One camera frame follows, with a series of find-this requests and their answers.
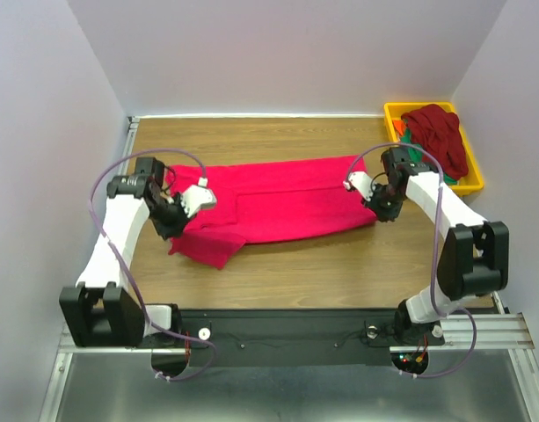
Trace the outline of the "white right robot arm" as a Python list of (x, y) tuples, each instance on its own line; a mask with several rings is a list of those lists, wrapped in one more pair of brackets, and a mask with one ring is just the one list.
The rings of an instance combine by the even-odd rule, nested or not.
[(413, 148), (404, 143), (385, 148), (384, 184), (354, 168), (344, 181), (379, 222), (394, 222), (409, 200), (434, 225), (429, 285), (401, 301), (392, 322), (393, 335), (403, 343), (413, 342), (469, 299), (505, 289), (509, 274), (509, 228), (473, 211), (446, 184), (441, 163), (428, 152), (413, 160)]

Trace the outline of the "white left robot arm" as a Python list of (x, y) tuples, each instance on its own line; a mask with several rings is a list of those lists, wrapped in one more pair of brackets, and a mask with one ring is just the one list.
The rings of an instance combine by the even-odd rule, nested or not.
[(115, 176), (106, 187), (106, 216), (88, 264), (76, 285), (65, 287), (59, 304), (78, 347), (138, 346), (148, 325), (140, 294), (128, 276), (135, 247), (146, 221), (164, 240), (181, 236), (191, 221), (177, 193), (163, 195), (166, 166), (140, 157), (130, 175)]

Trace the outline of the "pink t shirt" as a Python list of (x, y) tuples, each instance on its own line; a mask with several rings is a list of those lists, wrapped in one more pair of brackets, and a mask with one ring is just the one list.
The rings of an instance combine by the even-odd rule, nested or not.
[(268, 244), (325, 236), (375, 223), (358, 193), (343, 186), (352, 156), (209, 166), (175, 165), (165, 180), (184, 192), (207, 174), (214, 208), (200, 211), (181, 237), (179, 254), (217, 269), (247, 244)]

